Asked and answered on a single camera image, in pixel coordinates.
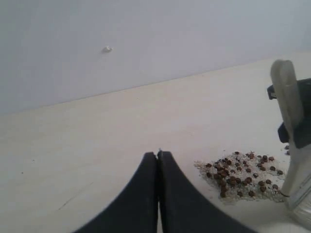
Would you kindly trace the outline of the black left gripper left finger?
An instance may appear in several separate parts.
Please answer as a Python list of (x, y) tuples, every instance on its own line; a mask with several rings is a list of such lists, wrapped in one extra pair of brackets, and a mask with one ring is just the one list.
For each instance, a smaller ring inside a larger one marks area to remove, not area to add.
[(144, 154), (121, 193), (77, 233), (155, 233), (158, 220), (157, 159)]

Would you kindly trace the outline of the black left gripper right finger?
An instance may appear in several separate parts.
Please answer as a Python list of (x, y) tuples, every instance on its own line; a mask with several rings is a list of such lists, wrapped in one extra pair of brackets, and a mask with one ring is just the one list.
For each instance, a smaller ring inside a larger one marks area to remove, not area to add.
[(157, 154), (159, 205), (164, 233), (251, 233), (209, 202), (187, 179), (169, 151)]

